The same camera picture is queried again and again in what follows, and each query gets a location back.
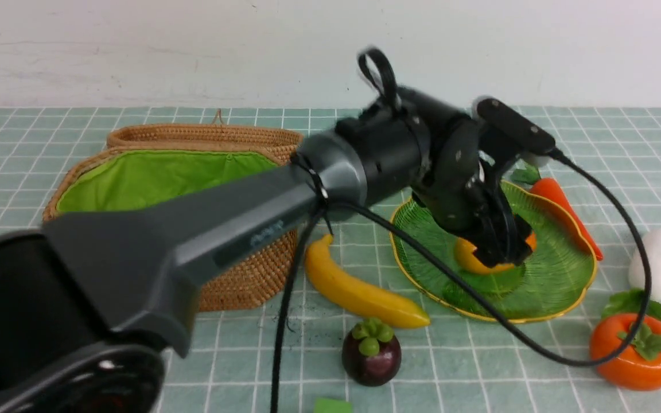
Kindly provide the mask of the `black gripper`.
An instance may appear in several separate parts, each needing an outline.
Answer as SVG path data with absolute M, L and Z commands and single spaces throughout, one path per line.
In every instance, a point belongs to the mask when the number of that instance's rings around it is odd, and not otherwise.
M 434 134 L 430 169 L 412 185 L 439 228 L 474 246 L 488 268 L 520 265 L 533 254 L 530 225 L 512 211 L 493 170 L 482 166 L 480 126 L 458 120 Z

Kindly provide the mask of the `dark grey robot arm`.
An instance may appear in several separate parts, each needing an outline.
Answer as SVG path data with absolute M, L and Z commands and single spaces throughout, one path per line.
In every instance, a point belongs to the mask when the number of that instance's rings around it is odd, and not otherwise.
M 145 209 L 3 233 L 0 412 L 149 412 L 162 351 L 190 348 L 202 286 L 328 207 L 345 220 L 410 186 L 482 263 L 520 263 L 530 228 L 499 181 L 554 140 L 493 98 L 474 113 L 388 89 L 304 141 L 286 166 Z

